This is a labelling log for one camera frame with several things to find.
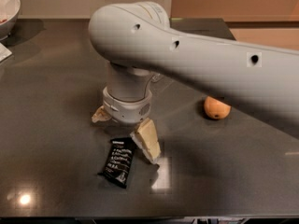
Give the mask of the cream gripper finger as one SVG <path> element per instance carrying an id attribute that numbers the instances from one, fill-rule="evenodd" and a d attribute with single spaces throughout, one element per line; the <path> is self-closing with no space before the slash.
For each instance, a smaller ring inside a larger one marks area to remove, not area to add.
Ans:
<path id="1" fill-rule="evenodd" d="M 92 122 L 105 122 L 111 120 L 111 116 L 107 113 L 103 106 L 100 106 L 92 116 Z"/>
<path id="2" fill-rule="evenodd" d="M 130 133 L 130 136 L 147 160 L 155 164 L 161 155 L 161 149 L 153 120 L 149 118 L 143 120 Z"/>

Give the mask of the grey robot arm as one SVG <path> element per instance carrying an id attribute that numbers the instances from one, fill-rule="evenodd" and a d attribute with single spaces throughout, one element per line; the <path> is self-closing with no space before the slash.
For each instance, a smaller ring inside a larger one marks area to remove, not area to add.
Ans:
<path id="1" fill-rule="evenodd" d="M 97 9 L 94 49 L 109 62 L 103 105 L 94 120 L 135 125 L 150 113 L 153 72 L 171 77 L 291 135 L 299 129 L 299 52 L 171 28 L 154 2 Z"/>

